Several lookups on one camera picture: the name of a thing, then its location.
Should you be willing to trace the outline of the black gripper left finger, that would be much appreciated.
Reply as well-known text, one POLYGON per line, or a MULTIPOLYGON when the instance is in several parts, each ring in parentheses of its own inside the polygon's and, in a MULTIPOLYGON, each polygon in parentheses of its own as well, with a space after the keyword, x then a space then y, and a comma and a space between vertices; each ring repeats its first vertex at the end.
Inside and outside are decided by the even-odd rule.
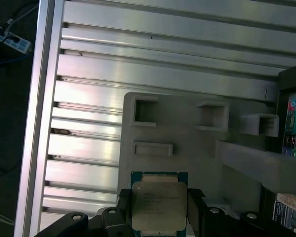
POLYGON ((105 207, 93 218, 70 212, 37 233, 38 237, 131 237, 132 191, 122 189, 116 207, 105 207))

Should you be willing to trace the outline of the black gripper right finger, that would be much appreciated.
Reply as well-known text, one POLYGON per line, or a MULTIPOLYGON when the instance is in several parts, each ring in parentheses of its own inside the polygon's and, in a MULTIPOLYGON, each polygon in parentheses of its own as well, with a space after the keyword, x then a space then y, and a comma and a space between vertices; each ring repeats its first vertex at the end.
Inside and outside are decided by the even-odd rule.
POLYGON ((263 214, 246 211, 234 218, 208 206, 201 189, 187 190, 187 218, 197 237, 296 237, 296 233, 263 214))

